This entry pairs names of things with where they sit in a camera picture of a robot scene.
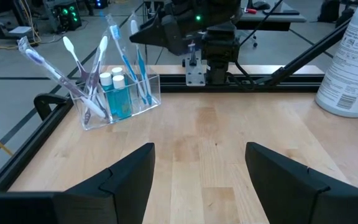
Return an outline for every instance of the white can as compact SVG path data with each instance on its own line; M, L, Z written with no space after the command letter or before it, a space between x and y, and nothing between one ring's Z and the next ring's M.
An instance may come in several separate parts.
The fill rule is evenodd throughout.
M358 8L325 74L316 102L330 113L358 118Z

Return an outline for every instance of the white bottle cap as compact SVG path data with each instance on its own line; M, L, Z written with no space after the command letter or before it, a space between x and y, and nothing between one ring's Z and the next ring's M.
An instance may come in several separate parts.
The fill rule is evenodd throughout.
M122 75L116 75L112 77L112 82L114 83L115 89L121 89L125 87L125 79Z
M122 75L122 68L121 67L115 67L111 70L112 75L115 77L116 75Z
M108 72L104 72L99 75L100 77L100 84L102 86L110 86L112 84L111 74Z

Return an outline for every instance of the blue liquid bottle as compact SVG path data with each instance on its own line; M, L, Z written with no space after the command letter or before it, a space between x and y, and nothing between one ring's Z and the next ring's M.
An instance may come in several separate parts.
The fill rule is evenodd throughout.
M112 84L112 78L110 73L102 73L100 74L100 84L102 86L102 89L106 92L107 101L109 103L109 108L111 115L117 114L116 109L116 99L114 97L114 85Z
M124 71L123 71L123 69L121 68L121 67L115 67L115 68L113 68L112 70L111 70L111 72L112 72L112 76L113 77L115 77L116 75L122 75L122 76L124 76L124 78L125 78L125 85L128 85L129 83L128 83L128 79L127 79L127 77L124 75Z
M125 85L125 78L122 75L115 75L112 78L114 84L114 97L116 103L117 115L120 119L127 118L132 115L131 96Z

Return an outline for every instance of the wooden table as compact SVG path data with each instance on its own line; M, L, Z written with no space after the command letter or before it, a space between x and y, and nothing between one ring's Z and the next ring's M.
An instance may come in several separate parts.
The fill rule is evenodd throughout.
M92 131L72 109L10 190L65 190L154 142L144 223L268 223L249 141L358 187L358 119L325 112L312 93L166 93L161 106Z

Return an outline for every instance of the toothbrush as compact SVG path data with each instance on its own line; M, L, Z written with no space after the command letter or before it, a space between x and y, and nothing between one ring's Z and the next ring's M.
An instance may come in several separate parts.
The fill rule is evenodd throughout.
M110 26L109 29L110 29L110 33L111 33L111 35L112 35L112 37L113 37L113 39L114 39L114 41L116 43L117 49L118 49L118 51L119 51L119 53L121 55L121 58L124 61L124 64L127 67L129 73L131 74L131 78L137 84L137 87L139 89L139 93L140 93L140 96L142 97L143 103L146 104L146 99L145 99L145 94L143 92L143 89L142 89L142 87L141 87L141 85L140 85L140 83L139 83L139 81L138 81L138 79L136 77L135 72L133 71L133 69L131 67L131 64L128 61L127 56L124 54L124 52L122 52L122 49L119 46L118 40L121 38L121 35L119 33L119 28L118 28L117 25L113 25L113 26Z
M63 37L63 43L65 44L65 47L67 49L67 51L69 51L71 53L71 55L73 56L75 63L77 64L77 67L81 73L81 80L83 82L86 82L88 77L89 77L89 73L85 71L84 67L82 66L81 62L78 60L77 55L75 54L74 51L74 45L72 44L72 42L69 40L68 37Z
M131 31L132 31L132 34L136 34L139 31L139 28L137 26L136 20L131 21ZM152 96L151 96L152 90L151 90L151 87L150 87L149 78L147 77L146 66L144 64L142 54L140 53L138 44L136 44L136 52L137 52L137 61L139 62L140 72L141 72L142 77L143 77L143 87L144 87L144 89L146 91L147 102L149 103L149 105L151 105L152 104Z
M70 90L75 96L80 97L80 100L93 112L95 112L99 117L105 118L106 115L103 113L103 111L96 106L91 100L87 99L86 95L78 89L75 85L73 85L67 77L59 74L50 64L48 64L45 59L39 55L37 52L27 49L25 50L26 56L28 56L34 63L37 65L43 66L46 68L56 79L56 81L66 87L68 90Z
M65 47L67 49L67 51L69 51L71 53L71 55L73 56L76 64L77 64L77 67L81 73L81 80L83 82L86 82L89 77L90 77L90 74L84 69L84 67L82 66L82 64L80 63L80 61L78 60L78 57L76 56L75 54L75 51L74 51L74 45L72 44L72 42L69 40L68 37L63 37L63 43L65 44ZM87 87L88 89L88 92L92 95L91 97L91 100L93 101L94 99L94 96L93 96L93 90L90 89L90 87L88 86ZM96 98L97 98L97 102L100 106L100 108L102 109L103 112L105 112L105 114L107 114L107 111L104 109L105 106L103 104L103 101L100 99L100 96L99 95L96 95ZM88 124L89 120L90 120L90 117L91 117L91 112L90 110L87 110L86 113L85 113L85 119L84 119L84 123L85 124Z
M99 82L99 69L100 69L100 65L101 65L101 61L103 59L104 53L106 52L107 49L107 45L108 45L108 38L107 36L104 36L102 38L102 40L100 41L99 44L99 59L96 62L96 66L94 67L94 69L92 70L92 72L90 73L87 81L86 81L86 88L89 90L89 94L91 95L91 101L94 101L94 98L96 97L96 101L98 102L99 106L101 108L103 108L103 112L106 113L107 115L107 111L104 109L105 106L103 104L103 101L100 99L100 96L98 94L95 94L95 91L98 87L98 82ZM88 109L85 112L85 118L89 118L91 114L91 111Z

